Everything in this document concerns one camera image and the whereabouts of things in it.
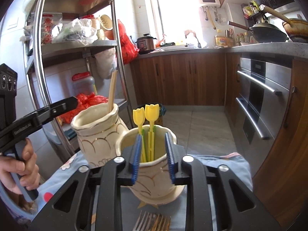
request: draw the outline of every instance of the human hand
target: human hand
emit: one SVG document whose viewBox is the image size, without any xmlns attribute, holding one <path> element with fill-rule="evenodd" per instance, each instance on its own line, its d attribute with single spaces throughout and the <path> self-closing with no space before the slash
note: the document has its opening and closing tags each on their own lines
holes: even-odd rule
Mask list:
<svg viewBox="0 0 308 231">
<path fill-rule="evenodd" d="M 26 138 L 26 146 L 22 152 L 24 162 L 12 157 L 0 156 L 0 181 L 11 192 L 22 194 L 10 172 L 20 174 L 20 184 L 27 190 L 37 189 L 40 181 L 39 167 L 36 165 L 37 156 L 30 139 Z"/>
</svg>

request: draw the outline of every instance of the triangular cutout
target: triangular cutout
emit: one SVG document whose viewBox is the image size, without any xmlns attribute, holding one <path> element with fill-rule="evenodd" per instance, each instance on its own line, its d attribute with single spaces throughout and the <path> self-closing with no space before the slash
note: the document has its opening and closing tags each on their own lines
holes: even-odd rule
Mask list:
<svg viewBox="0 0 308 231">
<path fill-rule="evenodd" d="M 254 203 L 245 194 L 244 191 L 238 186 L 235 180 L 229 180 L 229 184 L 232 190 L 233 197 L 235 199 L 236 208 L 239 212 L 254 208 Z"/>
<path fill-rule="evenodd" d="M 68 213 L 73 202 L 73 198 L 77 189 L 78 181 L 74 181 L 65 191 L 58 201 L 54 204 L 54 209 Z"/>
</svg>

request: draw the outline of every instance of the gray countertop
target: gray countertop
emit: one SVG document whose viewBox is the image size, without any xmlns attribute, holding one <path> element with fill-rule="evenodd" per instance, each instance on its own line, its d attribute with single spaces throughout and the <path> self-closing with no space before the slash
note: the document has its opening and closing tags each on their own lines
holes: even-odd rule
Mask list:
<svg viewBox="0 0 308 231">
<path fill-rule="evenodd" d="M 267 53 L 288 55 L 308 59 L 308 44 L 296 42 L 272 42 L 223 49 L 179 49 L 139 55 L 136 59 L 138 60 L 143 58 L 172 54 L 194 53 Z"/>
</svg>

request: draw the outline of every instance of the stainless steel shelving unit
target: stainless steel shelving unit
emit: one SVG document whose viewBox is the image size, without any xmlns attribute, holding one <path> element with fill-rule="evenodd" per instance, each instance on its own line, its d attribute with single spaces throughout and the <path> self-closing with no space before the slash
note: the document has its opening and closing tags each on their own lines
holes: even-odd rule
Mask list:
<svg viewBox="0 0 308 231">
<path fill-rule="evenodd" d="M 30 97 L 35 109 L 38 109 L 39 103 L 34 91 L 32 80 L 32 73 L 35 72 L 39 92 L 44 106 L 51 104 L 51 98 L 48 92 L 47 83 L 44 75 L 44 68 L 64 63 L 75 59 L 86 59 L 87 69 L 91 72 L 89 57 L 104 51 L 109 48 L 115 47 L 116 56 L 118 61 L 118 70 L 123 87 L 124 99 L 117 99 L 115 103 L 118 104 L 119 110 L 127 108 L 130 122 L 133 126 L 131 117 L 131 103 L 127 91 L 126 78 L 124 73 L 124 65 L 121 53 L 121 45 L 119 42 L 118 21 L 116 19 L 115 0 L 87 0 L 87 4 L 81 4 L 80 0 L 37 0 L 35 8 L 35 17 L 33 24 L 33 55 L 28 57 L 29 51 L 27 43 L 24 44 L 24 61 L 25 72 L 30 92 Z M 75 19 L 83 15 L 94 14 L 106 6 L 111 6 L 112 23 L 114 41 L 95 41 L 93 44 L 84 46 L 78 42 L 62 42 L 55 44 L 48 44 L 41 46 L 41 24 L 43 12 L 59 12 L 63 14 L 63 19 Z M 58 157 L 66 162 L 75 150 L 71 142 L 66 138 L 62 126 L 54 119 L 51 122 L 52 128 L 61 142 L 61 147 L 52 145 Z"/>
</svg>

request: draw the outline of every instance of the fork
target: fork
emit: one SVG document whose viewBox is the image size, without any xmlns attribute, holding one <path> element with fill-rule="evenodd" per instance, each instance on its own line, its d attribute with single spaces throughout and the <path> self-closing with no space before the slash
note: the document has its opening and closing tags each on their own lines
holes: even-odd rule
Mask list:
<svg viewBox="0 0 308 231">
<path fill-rule="evenodd" d="M 154 214 L 147 213 L 146 211 L 142 215 L 142 211 L 141 211 L 132 231 L 148 231 L 153 215 Z"/>
<path fill-rule="evenodd" d="M 154 225 L 151 231 L 169 231 L 171 217 L 163 216 L 159 214 L 156 217 Z"/>
</svg>

